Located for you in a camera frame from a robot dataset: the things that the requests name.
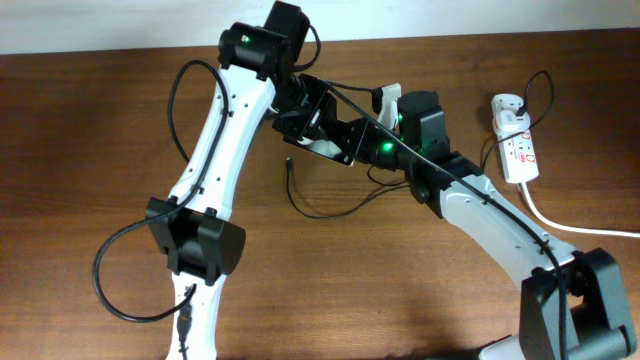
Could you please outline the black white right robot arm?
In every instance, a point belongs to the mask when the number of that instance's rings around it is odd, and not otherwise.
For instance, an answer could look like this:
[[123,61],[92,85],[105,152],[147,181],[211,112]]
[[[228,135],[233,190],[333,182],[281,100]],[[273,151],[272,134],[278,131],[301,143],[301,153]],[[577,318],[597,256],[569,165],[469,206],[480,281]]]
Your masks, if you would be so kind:
[[473,162],[451,151],[436,93],[372,92],[377,119],[362,118],[356,158],[402,170],[412,195],[461,229],[520,291],[519,332],[462,359],[624,359],[638,348],[614,257],[578,250],[507,201]]

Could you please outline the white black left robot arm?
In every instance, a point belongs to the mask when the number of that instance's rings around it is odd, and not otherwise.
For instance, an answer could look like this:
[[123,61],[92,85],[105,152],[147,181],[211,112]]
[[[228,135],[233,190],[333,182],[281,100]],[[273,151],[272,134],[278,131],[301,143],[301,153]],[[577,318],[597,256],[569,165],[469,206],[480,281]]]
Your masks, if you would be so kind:
[[306,85],[297,77],[310,20],[301,8],[277,1],[262,26],[237,22],[219,42],[218,85],[196,148],[165,200],[149,202],[147,216],[168,258],[179,307],[170,359],[214,359],[221,292],[237,267],[246,232],[230,222],[247,152],[268,111],[282,120],[309,112]]

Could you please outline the black smartphone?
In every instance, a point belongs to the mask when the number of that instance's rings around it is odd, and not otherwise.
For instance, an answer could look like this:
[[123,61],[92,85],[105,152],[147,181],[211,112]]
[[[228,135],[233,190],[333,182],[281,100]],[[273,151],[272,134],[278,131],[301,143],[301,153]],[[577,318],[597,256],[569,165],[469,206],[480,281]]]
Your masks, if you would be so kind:
[[295,140],[293,144],[345,166],[352,166],[354,162],[351,155],[343,151],[331,140],[311,140],[304,137],[302,140]]

